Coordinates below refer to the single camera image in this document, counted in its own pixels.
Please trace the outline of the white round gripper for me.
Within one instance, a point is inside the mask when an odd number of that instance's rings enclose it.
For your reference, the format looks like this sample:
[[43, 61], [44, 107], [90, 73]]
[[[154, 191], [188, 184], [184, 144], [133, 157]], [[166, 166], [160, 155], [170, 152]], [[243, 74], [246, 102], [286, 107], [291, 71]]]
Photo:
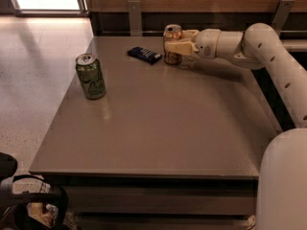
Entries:
[[168, 52], [179, 55], [192, 56], [194, 53], [198, 53], [200, 58], [214, 59], [221, 32], [218, 29], [206, 29], [201, 32], [199, 30], [183, 30], [182, 39], [166, 41], [164, 46]]

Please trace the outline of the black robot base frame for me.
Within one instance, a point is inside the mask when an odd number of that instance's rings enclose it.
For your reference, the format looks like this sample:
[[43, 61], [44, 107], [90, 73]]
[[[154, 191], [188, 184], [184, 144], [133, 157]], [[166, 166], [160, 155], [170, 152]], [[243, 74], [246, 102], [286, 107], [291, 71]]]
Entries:
[[[0, 152], [0, 230], [68, 230], [63, 223], [68, 207], [68, 195], [60, 186], [52, 186], [50, 193], [15, 194], [12, 184], [24, 178], [38, 179], [30, 174], [15, 175], [17, 160], [9, 154]], [[51, 227], [44, 225], [28, 215], [29, 203], [46, 203], [59, 210]]]

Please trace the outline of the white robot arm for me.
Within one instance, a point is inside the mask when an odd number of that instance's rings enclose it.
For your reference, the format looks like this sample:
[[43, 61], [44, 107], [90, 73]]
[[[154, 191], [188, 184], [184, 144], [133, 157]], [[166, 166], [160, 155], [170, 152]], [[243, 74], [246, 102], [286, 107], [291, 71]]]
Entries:
[[165, 28], [164, 50], [182, 56], [222, 58], [250, 70], [263, 68], [277, 99], [269, 107], [283, 128], [260, 165], [252, 230], [307, 230], [307, 71], [276, 30], [256, 23], [243, 32]]

